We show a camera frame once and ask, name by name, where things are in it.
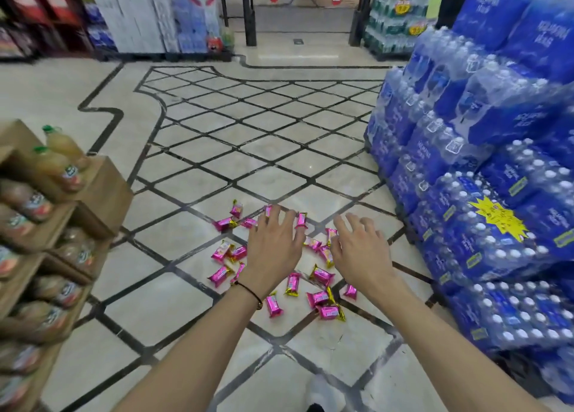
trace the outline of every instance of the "yellow starburst sign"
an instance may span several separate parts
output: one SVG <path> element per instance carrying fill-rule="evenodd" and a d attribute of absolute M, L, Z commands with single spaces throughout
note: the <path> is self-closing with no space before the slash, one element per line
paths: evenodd
<path fill-rule="evenodd" d="M 498 202 L 493 202 L 488 197 L 477 199 L 476 203 L 469 202 L 469 204 L 477 208 L 477 214 L 485 217 L 487 224 L 495 225 L 500 233 L 509 233 L 517 241 L 523 241 L 526 238 L 528 229 L 512 210 L 506 209 Z"/>

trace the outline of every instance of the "hand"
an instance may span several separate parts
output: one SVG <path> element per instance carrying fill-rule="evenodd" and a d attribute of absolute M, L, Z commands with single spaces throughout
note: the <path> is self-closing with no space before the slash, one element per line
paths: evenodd
<path fill-rule="evenodd" d="M 280 225 L 280 211 L 279 206 L 273 205 L 269 220 L 262 213 L 257 227 L 249 230 L 248 265 L 239 279 L 262 300 L 295 270 L 303 252 L 305 228 L 298 227 L 293 238 L 297 214 L 288 211 Z"/>
<path fill-rule="evenodd" d="M 389 244 L 384 235 L 375 229 L 373 220 L 355 214 L 346 215 L 352 231 L 340 215 L 334 224 L 339 235 L 331 243 L 335 267 L 343 278 L 370 298 L 374 287 L 404 285 L 391 261 Z"/>

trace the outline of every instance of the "orange juice bottle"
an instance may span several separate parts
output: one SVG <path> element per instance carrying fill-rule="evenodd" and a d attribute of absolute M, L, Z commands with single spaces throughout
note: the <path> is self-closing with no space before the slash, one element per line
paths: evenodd
<path fill-rule="evenodd" d="M 76 192 L 84 187 L 82 175 L 67 156 L 44 146 L 34 147 L 34 152 L 38 154 L 36 160 L 38 170 L 52 177 L 64 191 Z"/>
<path fill-rule="evenodd" d="M 79 171 L 86 169 L 90 165 L 90 160 L 76 142 L 62 132 L 61 128 L 45 125 L 42 130 L 46 134 L 46 146 L 54 152 L 70 158 Z"/>

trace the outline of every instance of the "black bracelet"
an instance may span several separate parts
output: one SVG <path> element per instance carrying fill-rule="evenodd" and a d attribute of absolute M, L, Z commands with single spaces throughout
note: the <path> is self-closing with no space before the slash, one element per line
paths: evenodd
<path fill-rule="evenodd" d="M 257 297 L 257 294 L 253 291 L 251 291 L 249 288 L 247 288 L 247 286 L 245 286 L 244 284 L 240 283 L 240 281 L 235 280 L 231 283 L 232 285 L 240 285 L 243 288 L 245 288 L 247 291 L 251 292 L 251 294 L 253 294 L 253 296 L 257 299 L 257 301 L 259 303 L 257 303 L 257 310 L 261 309 L 263 307 L 263 302 L 261 301 L 261 299 L 259 297 Z"/>

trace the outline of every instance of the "candy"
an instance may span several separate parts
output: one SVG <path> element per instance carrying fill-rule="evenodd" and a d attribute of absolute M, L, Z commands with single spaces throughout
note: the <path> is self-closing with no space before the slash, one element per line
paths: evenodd
<path fill-rule="evenodd" d="M 243 205 L 241 205 L 241 203 L 239 203 L 236 199 L 233 199 L 233 207 L 229 213 L 235 218 L 240 218 L 241 212 L 243 212 Z"/>
<path fill-rule="evenodd" d="M 232 250 L 230 253 L 231 259 L 233 259 L 234 262 L 243 259 L 247 255 L 248 255 L 248 248 L 245 247 L 244 245 L 239 246 L 235 250 Z"/>
<path fill-rule="evenodd" d="M 235 276 L 233 277 L 233 279 L 231 279 L 231 283 L 235 282 L 235 281 L 239 278 L 239 273 L 240 273 L 241 271 L 243 271 L 243 269 L 245 268 L 245 265 L 246 265 L 246 264 L 244 264 L 244 263 L 242 263 L 242 262 L 239 263 L 239 268 L 237 269 L 237 273 L 235 274 Z"/>
<path fill-rule="evenodd" d="M 233 250 L 233 247 L 235 246 L 231 242 L 224 241 L 217 248 L 215 253 L 211 255 L 211 257 L 215 259 L 218 263 L 223 264 L 223 259 L 226 257 L 227 253 L 230 250 Z"/>
<path fill-rule="evenodd" d="M 251 229 L 253 226 L 257 226 L 257 220 L 255 220 L 254 218 L 246 218 L 241 223 L 241 226 Z"/>
<path fill-rule="evenodd" d="M 329 287 L 327 287 L 326 291 L 315 292 L 314 294 L 308 292 L 307 301 L 309 302 L 309 306 L 311 306 L 311 309 L 315 309 L 317 306 L 323 305 L 328 302 L 331 303 L 335 302 L 335 300 L 333 299 L 333 294 L 331 293 L 331 289 Z"/>
<path fill-rule="evenodd" d="M 345 321 L 345 314 L 339 305 L 335 306 L 320 306 L 317 308 L 319 310 L 319 316 L 321 320 L 339 320 Z"/>
<path fill-rule="evenodd" d="M 283 314 L 283 309 L 279 307 L 275 294 L 276 291 L 272 292 L 268 297 L 265 298 L 265 303 L 267 303 L 267 309 L 269 310 L 269 318 L 278 317 L 279 315 Z"/>
<path fill-rule="evenodd" d="M 306 221 L 307 221 L 307 213 L 299 212 L 297 216 L 297 224 L 295 225 L 295 229 L 297 229 L 298 227 L 305 227 L 305 229 L 308 229 L 307 225 L 305 224 Z"/>
<path fill-rule="evenodd" d="M 324 245 L 319 248 L 319 254 L 323 256 L 326 262 L 326 267 L 331 268 L 335 263 L 333 262 L 333 254 L 328 246 Z"/>
<path fill-rule="evenodd" d="M 233 274 L 233 273 L 234 273 L 234 271 L 232 269 L 230 269 L 228 266 L 224 265 L 224 266 L 222 266 L 222 268 L 220 268 L 215 273 L 213 273 L 208 279 L 211 280 L 211 282 L 213 282 L 213 284 L 217 288 L 219 285 L 221 285 L 223 283 L 223 281 L 225 280 L 225 278 L 227 276 L 229 276 L 230 274 Z"/>
<path fill-rule="evenodd" d="M 331 285 L 331 280 L 333 280 L 334 277 L 334 273 L 328 273 L 325 270 L 320 269 L 317 264 L 315 264 L 313 271 L 309 275 L 310 279 L 315 279 L 317 282 L 322 283 L 326 287 Z"/>
<path fill-rule="evenodd" d="M 357 288 L 348 284 L 347 290 L 343 295 L 346 295 L 349 299 L 357 300 Z"/>
<path fill-rule="evenodd" d="M 214 221 L 213 225 L 219 232 L 223 232 L 227 229 L 233 229 L 237 227 L 237 222 L 233 220 L 233 217 L 224 218 L 223 220 Z"/>
<path fill-rule="evenodd" d="M 307 247 L 312 248 L 316 252 L 321 247 L 321 242 L 314 240 L 311 237 L 305 237 L 305 241 L 303 242 L 303 245 L 306 245 Z"/>
<path fill-rule="evenodd" d="M 327 246 L 331 246 L 331 242 L 333 241 L 334 236 L 339 235 L 337 229 L 331 229 L 330 227 L 326 227 L 326 244 Z"/>
<path fill-rule="evenodd" d="M 293 297 L 297 297 L 299 295 L 299 278 L 301 277 L 300 273 L 291 273 L 287 276 L 287 289 L 285 290 L 285 294 L 291 295 Z"/>

